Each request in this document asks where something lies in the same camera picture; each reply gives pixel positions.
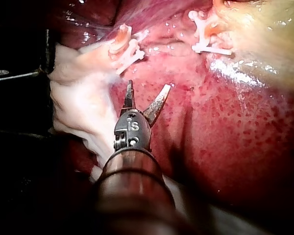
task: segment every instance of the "organ surface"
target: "organ surface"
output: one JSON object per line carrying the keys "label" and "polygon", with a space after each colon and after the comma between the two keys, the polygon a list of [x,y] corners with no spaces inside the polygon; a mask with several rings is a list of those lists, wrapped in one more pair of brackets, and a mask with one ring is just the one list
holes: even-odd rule
{"label": "organ surface", "polygon": [[[200,34],[194,36],[191,10],[203,13],[201,22],[211,20],[203,24],[208,45],[231,55],[192,49]],[[131,56],[139,50],[144,57],[117,73],[111,44],[123,24],[131,37],[118,53],[134,40]],[[50,75],[56,130],[84,138],[100,168],[113,152],[127,80],[134,80],[142,110],[171,84],[151,143],[165,174],[226,205],[292,213],[294,0],[125,0],[113,27],[94,29],[102,34],[97,43],[77,46],[68,34],[62,43],[75,49],[57,48]],[[96,177],[92,167],[86,171]]]}

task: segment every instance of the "scissors tip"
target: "scissors tip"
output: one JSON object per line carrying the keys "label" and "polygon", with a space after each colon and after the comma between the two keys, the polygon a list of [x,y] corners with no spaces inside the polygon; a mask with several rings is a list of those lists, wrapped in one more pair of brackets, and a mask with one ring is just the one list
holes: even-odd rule
{"label": "scissors tip", "polygon": [[147,119],[149,125],[152,127],[157,121],[169,95],[171,86],[166,84],[163,86],[159,95],[154,99],[154,101],[143,111],[145,118]]}
{"label": "scissors tip", "polygon": [[124,105],[121,109],[120,116],[130,109],[136,109],[133,81],[129,80],[125,92]]}

